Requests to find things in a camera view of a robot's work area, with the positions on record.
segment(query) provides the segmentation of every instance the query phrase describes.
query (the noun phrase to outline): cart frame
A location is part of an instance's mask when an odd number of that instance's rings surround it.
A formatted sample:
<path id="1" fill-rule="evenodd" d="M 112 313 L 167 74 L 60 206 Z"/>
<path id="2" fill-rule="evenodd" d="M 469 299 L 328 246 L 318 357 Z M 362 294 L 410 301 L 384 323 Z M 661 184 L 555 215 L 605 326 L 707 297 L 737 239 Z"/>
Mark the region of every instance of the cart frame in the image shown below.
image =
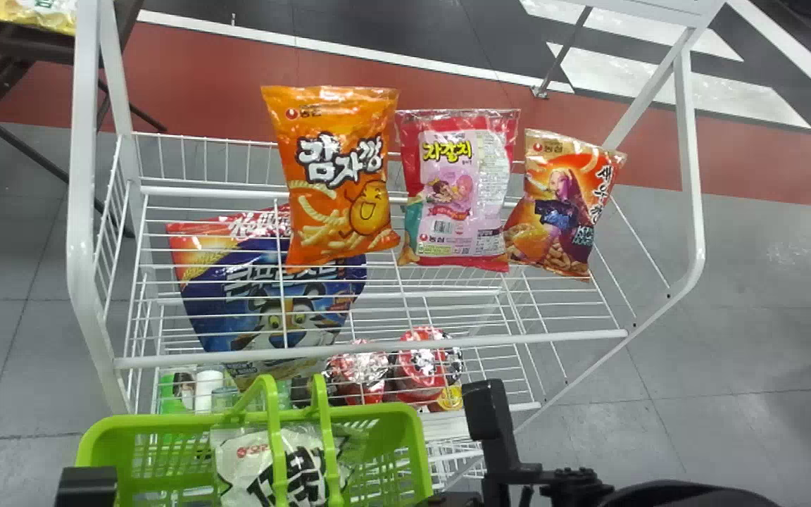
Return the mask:
<path id="1" fill-rule="evenodd" d="M 516 431 L 521 431 L 531 421 L 559 401 L 577 383 L 587 378 L 600 365 L 615 353 L 623 349 L 631 340 L 640 336 L 654 321 L 668 311 L 680 299 L 688 294 L 696 285 L 705 265 L 705 231 L 703 223 L 702 196 L 699 177 L 698 145 L 696 144 L 696 123 L 691 92 L 690 48 L 702 32 L 708 28 L 708 23 L 718 12 L 724 0 L 583 0 L 573 2 L 588 4 L 606 10 L 622 13 L 631 13 L 637 16 L 664 20 L 667 23 L 679 23 L 688 28 L 682 33 L 678 41 L 669 49 L 662 63 L 656 68 L 651 79 L 634 99 L 627 112 L 624 113 L 611 134 L 603 142 L 606 149 L 615 149 L 621 144 L 630 129 L 637 123 L 647 109 L 657 92 L 667 82 L 672 71 L 674 73 L 674 89 L 676 96 L 676 110 L 679 138 L 680 172 L 682 176 L 682 192 L 686 196 L 688 206 L 689 225 L 686 228 L 686 243 L 688 243 L 688 267 L 686 272 L 676 282 L 668 283 L 656 266 L 653 257 L 646 251 L 643 242 L 628 223 L 631 233 L 637 243 L 643 247 L 647 258 L 653 264 L 656 272 L 666 286 L 665 292 L 660 292 L 654 298 L 650 308 L 634 314 L 633 321 L 620 327 L 615 316 L 609 309 L 612 321 L 617 328 L 614 330 L 596 331 L 564 331 L 543 333 L 500 334 L 495 337 L 476 337 L 469 334 L 450 340 L 447 346 L 471 347 L 482 344 L 550 344 L 588 339 L 616 339 L 615 344 L 604 356 L 592 363 L 583 373 L 580 373 L 567 386 L 553 397 L 549 397 L 539 405 L 534 414 L 531 414 Z M 120 231 L 129 227 L 135 231 L 140 244 L 147 239 L 139 228 L 145 225 L 145 202 L 151 195 L 183 193 L 193 196 L 248 196 L 253 195 L 252 190 L 233 189 L 178 189 L 177 187 L 158 187 L 147 185 L 141 178 L 141 155 L 139 145 L 135 144 L 135 132 L 132 129 L 130 104 L 127 95 L 125 70 L 123 70 L 122 55 L 118 42 L 118 32 L 115 22 L 115 11 L 110 0 L 90 0 L 80 2 L 77 7 L 77 38 L 75 48 L 75 64 L 73 78 L 73 106 L 71 115 L 71 147 L 70 147 L 70 187 L 68 188 L 68 233 L 65 249 L 65 269 L 67 269 L 68 293 L 77 314 L 78 322 L 84 340 L 90 350 L 96 373 L 103 386 L 106 401 L 115 413 L 129 411 L 133 400 L 128 389 L 128 382 L 134 381 L 132 373 L 122 376 L 122 371 L 142 367 L 168 367 L 189 365 L 189 363 L 217 363 L 229 360 L 266 360 L 286 359 L 292 357 L 320 357 L 332 356 L 336 353 L 353 353 L 384 351 L 393 352 L 401 349 L 396 342 L 371 342 L 366 344 L 332 344 L 331 346 L 314 346 L 307 349 L 273 349 L 273 350 L 242 350 L 222 353 L 174 353 L 170 356 L 116 356 L 113 350 L 109 333 L 106 329 L 106 315 L 111 300 L 113 282 L 117 267 L 116 256 L 120 248 L 120 238 L 116 238 L 117 245 L 111 244 L 113 259 L 108 260 L 106 272 L 103 274 L 99 268 L 103 262 L 103 253 L 109 248 L 109 234 L 106 228 L 112 227 Z M 115 131 L 117 134 L 117 148 L 113 171 L 108 183 L 106 206 L 111 200 L 110 213 L 103 215 L 99 224 L 99 231 L 94 230 L 94 188 L 96 187 L 96 91 L 99 82 L 99 57 L 101 55 L 106 74 L 107 86 L 111 91 L 113 117 L 115 118 Z M 248 142 L 251 145 L 265 145 L 263 142 Z M 122 176 L 115 177 L 115 168 L 120 165 Z M 257 193 L 264 198 L 283 199 L 284 192 L 269 192 L 260 190 Z M 113 195 L 120 194 L 121 199 L 112 199 Z M 621 208 L 617 209 L 624 221 L 627 217 Z M 143 272 L 139 266 L 151 265 L 149 248 L 137 248 L 136 272 Z M 157 298 L 157 293 L 151 292 L 151 286 L 144 288 L 145 296 Z M 445 424 L 464 429 L 464 417 L 447 417 Z M 448 471 L 444 477 L 445 485 L 454 484 L 461 476 L 466 474 L 473 466 L 479 464 L 480 459 L 473 461 L 468 458 L 480 456 L 479 449 L 461 452 L 458 469 Z"/>

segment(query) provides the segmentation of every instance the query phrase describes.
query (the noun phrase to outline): chip bag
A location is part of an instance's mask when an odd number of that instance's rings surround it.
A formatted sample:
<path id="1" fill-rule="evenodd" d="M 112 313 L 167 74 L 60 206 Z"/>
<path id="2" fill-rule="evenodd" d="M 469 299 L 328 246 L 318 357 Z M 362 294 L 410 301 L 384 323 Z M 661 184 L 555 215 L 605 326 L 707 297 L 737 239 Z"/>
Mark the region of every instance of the chip bag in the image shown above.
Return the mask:
<path id="1" fill-rule="evenodd" d="M 409 200 L 399 264 L 509 271 L 499 212 L 518 109 L 397 111 Z"/>
<path id="2" fill-rule="evenodd" d="M 524 196 L 505 222 L 513 263 L 589 276 L 593 227 L 627 157 L 567 135 L 524 131 Z"/>
<path id="3" fill-rule="evenodd" d="M 0 0 L 0 21 L 73 36 L 77 0 Z"/>
<path id="4" fill-rule="evenodd" d="M 287 205 L 276 213 L 271 208 L 166 229 L 180 296 L 207 352 L 332 344 L 365 286 L 365 257 L 354 256 L 295 274 L 284 270 L 281 287 L 277 270 L 289 246 Z M 261 373 L 282 380 L 322 372 L 325 365 L 299 358 L 225 367 L 243 391 Z"/>
<path id="5" fill-rule="evenodd" d="M 289 270 L 399 243 L 386 192 L 386 126 L 399 92 L 262 87 L 290 195 Z"/>

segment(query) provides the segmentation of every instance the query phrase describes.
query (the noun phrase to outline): plastic bag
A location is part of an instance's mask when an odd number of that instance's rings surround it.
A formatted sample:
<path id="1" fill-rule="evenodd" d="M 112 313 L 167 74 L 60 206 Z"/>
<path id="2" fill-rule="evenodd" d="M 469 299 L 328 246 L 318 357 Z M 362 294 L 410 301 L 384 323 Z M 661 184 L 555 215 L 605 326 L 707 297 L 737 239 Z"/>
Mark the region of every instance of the plastic bag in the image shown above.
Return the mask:
<path id="1" fill-rule="evenodd" d="M 499 218 L 518 109 L 397 111 L 405 187 L 399 264 L 509 271 Z"/>
<path id="2" fill-rule="evenodd" d="M 282 262 L 289 246 L 289 207 L 279 206 L 277 212 L 271 208 L 166 227 L 184 308 L 208 352 L 332 344 L 365 286 L 364 256 L 295 274 L 284 270 L 281 308 L 277 251 Z M 324 371 L 325 362 L 302 358 L 225 366 L 244 391 L 260 373 L 287 379 Z"/>
<path id="3" fill-rule="evenodd" d="M 0 0 L 0 21 L 73 36 L 77 0 Z"/>
<path id="4" fill-rule="evenodd" d="M 386 127 L 399 92 L 262 87 L 261 94 L 277 133 L 296 231 L 287 263 L 320 265 L 397 245 L 386 192 Z"/>
<path id="5" fill-rule="evenodd" d="M 505 222 L 512 263 L 590 275 L 593 227 L 627 160 L 567 135 L 524 131 L 524 196 Z"/>
<path id="6" fill-rule="evenodd" d="M 213 430 L 212 441 L 221 430 Z M 290 507 L 318 507 L 329 498 L 325 450 L 315 425 L 281 427 L 280 439 L 287 462 L 287 501 Z M 334 436 L 340 489 L 345 489 L 350 466 L 345 465 L 348 436 Z M 268 431 L 222 440 L 215 446 L 215 472 L 222 507 L 271 507 L 274 497 L 274 464 Z"/>

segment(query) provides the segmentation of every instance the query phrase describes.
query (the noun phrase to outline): metal pole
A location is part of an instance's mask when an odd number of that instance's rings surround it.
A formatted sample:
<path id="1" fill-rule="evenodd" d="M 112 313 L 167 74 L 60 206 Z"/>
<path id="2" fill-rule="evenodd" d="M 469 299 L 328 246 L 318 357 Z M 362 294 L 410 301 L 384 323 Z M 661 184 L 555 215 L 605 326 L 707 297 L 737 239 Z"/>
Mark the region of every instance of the metal pole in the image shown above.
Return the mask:
<path id="1" fill-rule="evenodd" d="M 584 26 L 584 23 L 586 23 L 586 19 L 588 16 L 590 16 L 590 11 L 592 10 L 593 7 L 591 6 L 584 7 L 584 10 L 581 11 L 579 18 L 577 18 L 575 27 L 572 29 L 572 34 L 569 35 L 569 39 L 562 45 L 562 49 L 559 49 L 559 54 L 556 55 L 556 61 L 553 62 L 553 67 L 550 67 L 550 70 L 547 70 L 546 76 L 543 78 L 543 83 L 539 84 L 539 86 L 531 87 L 531 93 L 534 94 L 534 96 L 536 96 L 538 99 L 546 99 L 550 82 L 553 81 L 553 72 L 555 72 L 557 67 L 561 67 L 562 61 L 565 60 L 565 55 L 569 53 L 569 49 L 571 49 L 574 45 L 577 39 L 577 33 L 580 32 L 580 28 Z"/>

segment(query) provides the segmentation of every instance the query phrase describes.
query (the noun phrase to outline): anime character illustration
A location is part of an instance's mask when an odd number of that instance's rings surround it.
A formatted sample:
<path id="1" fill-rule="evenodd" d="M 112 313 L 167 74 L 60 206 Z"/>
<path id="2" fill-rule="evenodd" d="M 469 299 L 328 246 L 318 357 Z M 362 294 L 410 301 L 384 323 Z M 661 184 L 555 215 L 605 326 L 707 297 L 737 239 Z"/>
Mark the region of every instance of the anime character illustration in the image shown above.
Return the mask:
<path id="1" fill-rule="evenodd" d="M 448 204 L 453 202 L 454 193 L 448 182 L 437 178 L 428 183 L 427 186 L 430 189 L 430 192 L 427 194 L 427 202 L 434 204 Z"/>
<path id="2" fill-rule="evenodd" d="M 256 325 L 251 333 L 240 334 L 232 341 L 231 350 L 247 349 L 255 338 L 264 334 L 267 334 L 268 343 L 274 349 L 285 349 L 287 346 L 317 346 L 325 344 L 325 333 L 332 333 L 331 328 L 340 327 L 340 324 L 328 320 L 324 314 L 315 311 L 315 300 L 325 295 L 325 288 L 321 283 L 309 283 L 301 296 L 284 298 L 283 311 L 280 308 L 280 298 L 268 296 L 261 286 L 252 289 L 250 295 L 254 298 L 250 299 L 248 305 L 250 311 L 257 315 Z M 287 331 L 286 342 L 284 328 Z M 255 349 L 264 349 L 264 346 L 256 344 Z"/>
<path id="3" fill-rule="evenodd" d="M 572 248 L 570 246 L 572 231 L 579 225 L 591 223 L 581 195 L 580 184 L 574 173 L 566 167 L 556 167 L 550 173 L 550 179 L 545 185 L 532 177 L 528 177 L 527 180 L 541 192 L 553 196 L 553 199 L 534 200 L 534 214 L 540 215 L 540 223 L 548 233 L 544 251 L 549 250 L 551 244 L 555 242 L 560 242 L 563 249 Z M 521 261 L 528 260 L 521 251 L 516 251 L 513 256 Z"/>

